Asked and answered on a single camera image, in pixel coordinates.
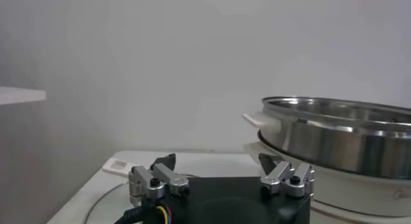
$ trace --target pot rim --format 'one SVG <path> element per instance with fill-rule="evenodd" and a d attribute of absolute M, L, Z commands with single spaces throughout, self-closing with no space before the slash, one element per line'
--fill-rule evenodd
<path fill-rule="evenodd" d="M 394 137 L 400 139 L 411 139 L 411 109 L 395 107 L 390 105 L 367 103 L 362 101 L 349 101 L 331 98 L 311 98 L 298 96 L 274 96 L 262 99 L 263 111 L 274 117 L 287 117 L 288 120 L 304 123 L 311 126 L 338 130 L 343 132 L 369 134 L 383 137 Z M 279 103 L 298 104 L 308 103 L 334 103 L 342 107 L 363 108 L 378 110 L 380 113 L 397 114 L 409 117 L 410 122 L 393 122 L 380 120 L 365 120 L 358 118 L 347 118 L 336 115 L 318 114 L 306 110 L 296 110 L 282 107 Z"/>

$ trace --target wire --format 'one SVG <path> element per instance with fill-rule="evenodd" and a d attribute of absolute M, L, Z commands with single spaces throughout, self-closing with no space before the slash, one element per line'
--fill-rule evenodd
<path fill-rule="evenodd" d="M 171 215 L 171 210 L 166 206 L 168 212 L 168 223 L 172 224 L 173 216 Z"/>
<path fill-rule="evenodd" d="M 168 224 L 169 222 L 168 222 L 168 215 L 167 215 L 166 209 L 164 209 L 164 207 L 162 206 L 156 206 L 156 208 L 159 209 L 164 215 L 164 224 Z"/>
<path fill-rule="evenodd" d="M 117 188 L 119 188 L 119 187 L 121 187 L 121 186 L 123 186 L 123 185 L 127 185 L 127 184 L 128 184 L 128 182 L 125 182 L 125 183 L 116 185 L 116 186 L 114 186 L 113 188 L 111 188 L 109 191 L 107 191 L 105 194 L 103 194 L 101 197 L 99 197 L 99 198 L 95 201 L 95 203 L 91 206 L 91 208 L 87 211 L 87 214 L 85 215 L 85 218 L 83 219 L 83 223 L 82 223 L 82 224 L 87 224 L 87 223 L 89 222 L 89 218 L 90 218 L 91 212 L 96 208 L 97 204 L 98 204 L 102 199 L 104 199 L 104 197 L 106 197 L 108 194 L 110 194 L 111 192 L 113 192 L 115 189 L 117 189 Z"/>

